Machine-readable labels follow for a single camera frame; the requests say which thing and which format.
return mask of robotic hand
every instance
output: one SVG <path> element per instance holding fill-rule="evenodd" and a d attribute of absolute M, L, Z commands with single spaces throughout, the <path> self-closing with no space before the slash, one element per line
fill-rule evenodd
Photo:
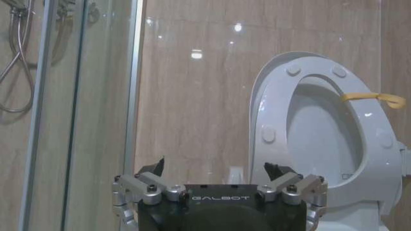
<path fill-rule="evenodd" d="M 164 159 L 116 176 L 113 212 L 128 231 L 312 231 L 325 213 L 327 182 L 265 163 L 267 185 L 176 185 Z"/>

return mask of beige wall tile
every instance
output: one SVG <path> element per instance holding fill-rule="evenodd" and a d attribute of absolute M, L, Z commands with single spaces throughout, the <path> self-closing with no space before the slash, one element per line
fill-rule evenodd
<path fill-rule="evenodd" d="M 386 106 L 386 113 L 396 134 L 396 139 L 411 147 L 411 2 L 384 0 L 382 11 L 382 92 L 407 99 L 408 106 L 394 110 Z M 411 227 L 411 181 L 404 179 L 402 199 L 386 223 L 391 230 L 406 231 Z"/>
<path fill-rule="evenodd" d="M 247 171 L 252 84 L 283 52 L 328 56 L 379 91 L 378 1 L 147 3 L 136 170 L 165 156 L 164 176 L 181 182 L 224 182 L 229 166 Z"/>
<path fill-rule="evenodd" d="M 27 49 L 27 58 L 31 62 L 37 61 L 41 1 L 35 4 L 35 13 Z M 8 24 L 9 7 L 0 2 L 0 72 L 12 60 Z M 23 69 L 16 65 L 0 84 L 0 102 L 8 107 L 21 107 L 28 99 L 28 83 Z M 11 114 L 0 110 L 0 230 L 17 230 L 29 125 L 31 111 L 24 114 Z"/>

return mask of yellow rubber band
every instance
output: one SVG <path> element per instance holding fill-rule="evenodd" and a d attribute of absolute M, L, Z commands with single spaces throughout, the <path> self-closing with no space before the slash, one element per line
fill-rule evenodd
<path fill-rule="evenodd" d="M 378 93 L 348 93 L 341 95 L 341 101 L 362 100 L 362 99 L 379 99 L 387 102 L 387 105 L 394 109 L 400 109 L 406 106 L 407 100 L 403 97 L 390 94 Z"/>

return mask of toilet seat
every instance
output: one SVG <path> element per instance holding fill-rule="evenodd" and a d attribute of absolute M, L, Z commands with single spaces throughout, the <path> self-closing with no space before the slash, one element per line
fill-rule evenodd
<path fill-rule="evenodd" d="M 269 181 L 263 169 L 265 162 L 291 166 L 299 171 L 295 167 L 301 160 L 288 148 L 287 116 L 295 89 L 307 77 L 325 80 L 339 95 L 370 92 L 349 70 L 316 54 L 289 52 L 276 56 L 265 64 L 255 81 L 249 106 L 252 184 Z M 360 201 L 376 201 L 379 213 L 386 215 L 395 205 L 402 189 L 400 154 L 395 134 L 378 100 L 347 101 L 344 104 L 359 130 L 362 161 L 354 175 L 328 187 L 327 206 L 340 207 Z"/>

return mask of metal bracket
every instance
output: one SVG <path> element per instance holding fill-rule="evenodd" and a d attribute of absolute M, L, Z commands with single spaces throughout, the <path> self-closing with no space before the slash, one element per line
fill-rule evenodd
<path fill-rule="evenodd" d="M 288 185 L 281 191 L 284 203 L 299 205 L 301 200 L 304 200 L 309 204 L 307 208 L 307 231 L 316 229 L 319 219 L 325 213 L 327 188 L 328 183 L 323 177 L 308 175 L 295 185 Z"/>
<path fill-rule="evenodd" d="M 112 183 L 112 205 L 113 213 L 120 217 L 128 231 L 137 231 L 135 210 L 139 202 L 147 205 L 156 205 L 161 201 L 161 194 L 165 194 L 169 201 L 177 202 L 184 199 L 185 186 L 169 184 L 151 172 L 116 176 Z"/>
<path fill-rule="evenodd" d="M 288 172 L 267 185 L 259 185 L 256 191 L 264 202 L 275 201 L 276 195 L 281 192 L 283 188 L 300 181 L 300 177 L 296 173 Z"/>

